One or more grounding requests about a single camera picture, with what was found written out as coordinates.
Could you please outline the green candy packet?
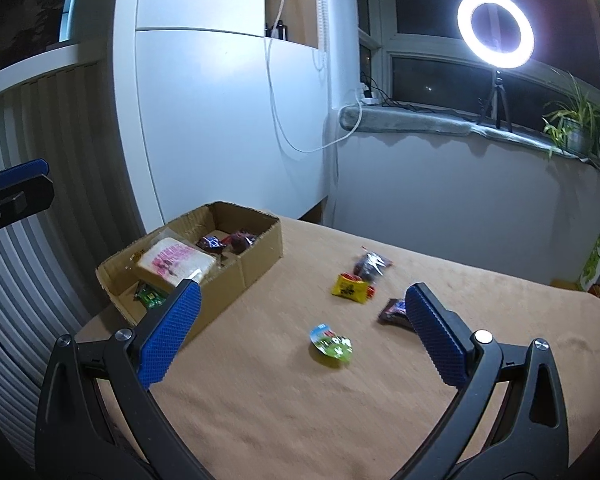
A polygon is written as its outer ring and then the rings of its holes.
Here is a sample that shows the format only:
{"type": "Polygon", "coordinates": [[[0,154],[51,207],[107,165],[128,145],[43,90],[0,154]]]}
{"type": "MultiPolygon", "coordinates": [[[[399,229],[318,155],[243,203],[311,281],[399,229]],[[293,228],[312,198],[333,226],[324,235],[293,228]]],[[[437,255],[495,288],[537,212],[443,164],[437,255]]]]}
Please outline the green candy packet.
{"type": "Polygon", "coordinates": [[[166,296],[150,285],[139,282],[134,292],[134,300],[138,301],[146,310],[158,308],[166,301],[166,296]]]}

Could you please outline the packaged sliced toast bread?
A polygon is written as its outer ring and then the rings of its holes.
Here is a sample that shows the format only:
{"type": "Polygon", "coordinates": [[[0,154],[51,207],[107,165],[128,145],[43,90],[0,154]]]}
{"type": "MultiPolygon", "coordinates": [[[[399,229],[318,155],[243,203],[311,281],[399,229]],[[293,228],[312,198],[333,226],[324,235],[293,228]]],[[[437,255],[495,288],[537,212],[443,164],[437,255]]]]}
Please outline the packaged sliced toast bread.
{"type": "Polygon", "coordinates": [[[164,292],[172,292],[183,280],[200,283],[216,267],[216,258],[173,237],[149,247],[137,260],[134,274],[164,292]]]}

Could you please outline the small dark chocolate wrapper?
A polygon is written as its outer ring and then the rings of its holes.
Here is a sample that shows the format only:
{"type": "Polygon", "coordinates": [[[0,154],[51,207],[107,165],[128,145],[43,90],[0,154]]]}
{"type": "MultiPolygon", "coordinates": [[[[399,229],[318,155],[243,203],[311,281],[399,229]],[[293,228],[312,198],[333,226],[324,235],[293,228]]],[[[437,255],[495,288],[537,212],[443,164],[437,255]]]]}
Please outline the small dark chocolate wrapper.
{"type": "Polygon", "coordinates": [[[380,324],[398,326],[414,333],[414,327],[406,315],[406,307],[403,299],[391,298],[377,317],[380,324]]]}

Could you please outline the green lid jelly cup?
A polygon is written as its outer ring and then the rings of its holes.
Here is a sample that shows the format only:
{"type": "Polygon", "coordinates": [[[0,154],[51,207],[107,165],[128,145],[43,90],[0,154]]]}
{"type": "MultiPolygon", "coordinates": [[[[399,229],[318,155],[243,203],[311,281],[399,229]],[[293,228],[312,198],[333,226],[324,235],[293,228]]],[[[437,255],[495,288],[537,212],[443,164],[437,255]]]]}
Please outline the green lid jelly cup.
{"type": "Polygon", "coordinates": [[[312,328],[309,334],[312,346],[322,356],[340,363],[349,363],[353,356],[353,348],[348,337],[337,334],[327,324],[312,328]]]}

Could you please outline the clear bag of dates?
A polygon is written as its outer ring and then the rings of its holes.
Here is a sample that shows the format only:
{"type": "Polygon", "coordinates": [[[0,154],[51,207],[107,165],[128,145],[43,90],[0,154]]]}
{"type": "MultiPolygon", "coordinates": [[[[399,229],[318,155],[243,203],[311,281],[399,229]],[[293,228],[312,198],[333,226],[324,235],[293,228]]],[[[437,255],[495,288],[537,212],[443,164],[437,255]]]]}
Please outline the clear bag of dates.
{"type": "Polygon", "coordinates": [[[364,248],[364,254],[353,267],[353,274],[366,283],[373,284],[382,278],[385,270],[392,266],[392,261],[387,257],[364,248]]]}

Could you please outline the yellow snack packet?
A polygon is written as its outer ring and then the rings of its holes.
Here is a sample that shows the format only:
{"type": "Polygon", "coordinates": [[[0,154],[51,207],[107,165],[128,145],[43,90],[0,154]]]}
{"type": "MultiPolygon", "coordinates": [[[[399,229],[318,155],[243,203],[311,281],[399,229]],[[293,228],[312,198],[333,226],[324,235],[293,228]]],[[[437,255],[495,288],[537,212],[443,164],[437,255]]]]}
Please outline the yellow snack packet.
{"type": "Polygon", "coordinates": [[[357,275],[340,273],[332,286],[332,296],[366,304],[375,296],[375,287],[357,275]]]}

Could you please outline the red chocolate wafer packet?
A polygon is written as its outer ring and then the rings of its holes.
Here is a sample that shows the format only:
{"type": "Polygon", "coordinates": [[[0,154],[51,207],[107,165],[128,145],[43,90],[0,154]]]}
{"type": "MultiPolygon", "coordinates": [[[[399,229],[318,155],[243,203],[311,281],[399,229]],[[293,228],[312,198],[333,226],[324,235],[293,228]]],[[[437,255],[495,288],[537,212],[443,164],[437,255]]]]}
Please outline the red chocolate wafer packet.
{"type": "Polygon", "coordinates": [[[250,248],[257,240],[257,235],[251,234],[247,231],[240,230],[236,231],[227,237],[222,239],[222,243],[230,248],[233,254],[239,255],[250,248]]]}

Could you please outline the dark chocolate bar wrapper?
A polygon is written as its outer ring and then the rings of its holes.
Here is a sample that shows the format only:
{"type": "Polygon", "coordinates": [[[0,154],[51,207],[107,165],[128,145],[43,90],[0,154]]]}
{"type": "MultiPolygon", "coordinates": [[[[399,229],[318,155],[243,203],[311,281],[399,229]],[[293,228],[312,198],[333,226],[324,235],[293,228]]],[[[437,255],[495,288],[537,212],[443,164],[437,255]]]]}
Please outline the dark chocolate bar wrapper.
{"type": "Polygon", "coordinates": [[[196,246],[201,249],[203,252],[208,252],[213,255],[221,255],[223,250],[226,248],[226,245],[223,243],[219,237],[215,235],[206,235],[201,237],[196,246]]]}

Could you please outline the white ribbed radiator cover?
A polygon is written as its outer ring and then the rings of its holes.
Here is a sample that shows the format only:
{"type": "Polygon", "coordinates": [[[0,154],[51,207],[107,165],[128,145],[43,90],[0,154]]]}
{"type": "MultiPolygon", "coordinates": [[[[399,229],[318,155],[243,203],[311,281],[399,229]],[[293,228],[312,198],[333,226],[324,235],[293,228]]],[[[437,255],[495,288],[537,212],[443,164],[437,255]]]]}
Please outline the white ribbed radiator cover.
{"type": "Polygon", "coordinates": [[[107,304],[99,263],[137,236],[101,54],[65,47],[0,71],[0,431],[27,464],[53,346],[107,304]]]}

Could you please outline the brown cardboard box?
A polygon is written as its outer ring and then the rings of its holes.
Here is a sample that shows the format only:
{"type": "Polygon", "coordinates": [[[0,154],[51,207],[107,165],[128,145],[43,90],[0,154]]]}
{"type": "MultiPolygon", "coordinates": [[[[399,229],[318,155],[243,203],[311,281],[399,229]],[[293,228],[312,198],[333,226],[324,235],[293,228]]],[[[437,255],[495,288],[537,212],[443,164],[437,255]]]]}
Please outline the brown cardboard box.
{"type": "Polygon", "coordinates": [[[96,269],[100,286],[119,313],[137,325],[147,308],[134,298],[145,283],[173,292],[188,278],[200,285],[201,308],[185,340],[193,340],[283,257],[282,222],[263,211],[215,202],[186,212],[109,257],[96,269]],[[226,246],[212,254],[197,246],[205,237],[253,237],[240,250],[226,246]]]}

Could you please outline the beige table cloth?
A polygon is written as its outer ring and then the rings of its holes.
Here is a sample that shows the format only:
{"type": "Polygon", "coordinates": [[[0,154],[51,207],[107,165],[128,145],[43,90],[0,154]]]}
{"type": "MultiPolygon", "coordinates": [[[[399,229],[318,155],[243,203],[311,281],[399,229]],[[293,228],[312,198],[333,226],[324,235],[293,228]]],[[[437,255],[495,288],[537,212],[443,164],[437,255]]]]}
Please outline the beige table cloth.
{"type": "Polygon", "coordinates": [[[392,261],[366,304],[332,296],[368,241],[284,219],[284,254],[178,354],[151,394],[181,439],[219,479],[388,479],[450,404],[418,337],[378,312],[425,283],[474,330],[506,344],[541,337],[564,392],[570,453],[600,430],[600,300],[376,244],[392,261]],[[353,356],[322,356],[320,324],[353,356]]]}

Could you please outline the white cabinet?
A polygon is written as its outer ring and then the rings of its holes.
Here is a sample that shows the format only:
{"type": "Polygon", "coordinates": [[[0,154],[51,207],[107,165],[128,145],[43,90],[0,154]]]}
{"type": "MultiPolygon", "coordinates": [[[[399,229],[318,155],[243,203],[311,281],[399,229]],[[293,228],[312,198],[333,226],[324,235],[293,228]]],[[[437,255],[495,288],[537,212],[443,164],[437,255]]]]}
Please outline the white cabinet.
{"type": "Polygon", "coordinates": [[[356,0],[114,0],[111,62],[145,230],[216,200],[299,218],[328,196],[356,0]]]}

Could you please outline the potted green plant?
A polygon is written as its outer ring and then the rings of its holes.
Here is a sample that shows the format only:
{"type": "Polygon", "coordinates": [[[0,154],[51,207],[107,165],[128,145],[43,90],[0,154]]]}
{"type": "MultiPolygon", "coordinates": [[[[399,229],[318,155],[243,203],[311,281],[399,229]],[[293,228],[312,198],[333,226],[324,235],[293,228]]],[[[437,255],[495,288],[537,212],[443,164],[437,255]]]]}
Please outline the potted green plant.
{"type": "Polygon", "coordinates": [[[589,158],[600,154],[600,103],[590,99],[572,73],[568,73],[569,92],[562,101],[545,104],[543,133],[563,152],[589,158]]]}

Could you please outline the black light tripod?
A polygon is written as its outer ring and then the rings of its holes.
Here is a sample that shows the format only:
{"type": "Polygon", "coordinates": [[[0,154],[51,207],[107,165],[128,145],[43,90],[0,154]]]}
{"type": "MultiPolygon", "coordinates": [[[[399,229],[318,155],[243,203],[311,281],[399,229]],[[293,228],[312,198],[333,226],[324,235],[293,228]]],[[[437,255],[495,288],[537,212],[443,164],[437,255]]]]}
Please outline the black light tripod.
{"type": "Polygon", "coordinates": [[[509,106],[502,72],[497,68],[494,70],[492,86],[483,105],[477,125],[485,125],[486,118],[491,117],[493,125],[497,129],[505,128],[509,133],[513,132],[513,123],[510,119],[509,106]]]}

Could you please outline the grey window sill cloth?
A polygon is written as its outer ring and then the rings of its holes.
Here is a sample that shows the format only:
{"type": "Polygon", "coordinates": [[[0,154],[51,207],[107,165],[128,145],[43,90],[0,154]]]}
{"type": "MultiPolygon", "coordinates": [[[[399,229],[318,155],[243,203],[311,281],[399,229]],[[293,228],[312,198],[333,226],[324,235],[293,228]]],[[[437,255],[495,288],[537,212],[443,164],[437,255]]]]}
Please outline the grey window sill cloth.
{"type": "Polygon", "coordinates": [[[348,105],[338,112],[339,125],[343,129],[352,129],[358,125],[358,131],[373,134],[434,134],[435,136],[455,136],[480,138],[500,143],[514,144],[528,150],[544,153],[547,157],[559,156],[577,160],[590,165],[600,172],[600,159],[593,155],[581,156],[556,146],[544,138],[538,138],[524,132],[508,132],[490,126],[477,125],[464,118],[438,113],[419,113],[400,107],[382,107],[379,105],[348,105]]]}

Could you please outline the white power strip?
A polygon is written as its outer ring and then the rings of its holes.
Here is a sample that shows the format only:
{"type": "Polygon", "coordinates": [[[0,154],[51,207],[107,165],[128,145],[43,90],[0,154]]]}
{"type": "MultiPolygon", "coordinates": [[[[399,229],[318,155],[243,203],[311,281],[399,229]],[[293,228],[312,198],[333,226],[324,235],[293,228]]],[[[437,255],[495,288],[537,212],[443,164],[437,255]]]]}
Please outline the white power strip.
{"type": "Polygon", "coordinates": [[[374,90],[370,90],[367,87],[360,87],[356,90],[355,99],[363,106],[378,106],[380,105],[380,99],[374,90]]]}

